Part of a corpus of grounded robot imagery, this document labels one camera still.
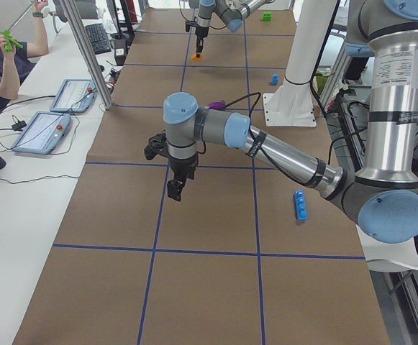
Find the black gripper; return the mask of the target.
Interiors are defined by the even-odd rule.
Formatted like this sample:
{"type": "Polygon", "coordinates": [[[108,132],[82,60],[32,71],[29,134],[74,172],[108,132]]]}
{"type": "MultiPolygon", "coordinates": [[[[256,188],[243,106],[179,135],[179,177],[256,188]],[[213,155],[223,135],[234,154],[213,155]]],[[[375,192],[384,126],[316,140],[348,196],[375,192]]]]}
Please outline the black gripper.
{"type": "Polygon", "coordinates": [[[170,156],[169,165],[173,171],[173,179],[167,182],[168,197],[181,202],[181,194],[186,185],[186,180],[194,179],[196,168],[199,164],[199,155],[195,154],[189,158],[178,159],[170,156]]]}
{"type": "Polygon", "coordinates": [[[204,38],[208,36],[209,27],[196,26],[196,54],[202,54],[204,49],[204,38]]]}

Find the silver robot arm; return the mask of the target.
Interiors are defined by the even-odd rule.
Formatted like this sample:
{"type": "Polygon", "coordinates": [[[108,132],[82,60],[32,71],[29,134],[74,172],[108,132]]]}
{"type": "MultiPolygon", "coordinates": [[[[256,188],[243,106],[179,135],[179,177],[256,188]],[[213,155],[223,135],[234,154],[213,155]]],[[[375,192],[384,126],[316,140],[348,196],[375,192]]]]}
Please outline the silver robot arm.
{"type": "Polygon", "coordinates": [[[418,122],[418,1],[351,1],[347,43],[374,56],[364,163],[355,174],[332,167],[261,131],[249,117],[200,107],[190,94],[163,104],[162,151],[174,173],[168,195],[179,201],[194,177],[198,142],[242,150],[302,186],[318,190],[361,230],[389,244],[418,235],[418,177],[412,172],[418,122]]]}
{"type": "Polygon", "coordinates": [[[198,14],[195,19],[186,20],[186,31],[189,32],[190,28],[194,27],[196,34],[196,52],[191,59],[202,59],[204,39],[209,34],[213,14],[216,14],[219,17],[227,29],[231,32],[236,32],[254,11],[261,6],[270,3],[272,3],[272,1],[241,1],[239,4],[235,4],[231,7],[226,1],[199,1],[198,14]]]}

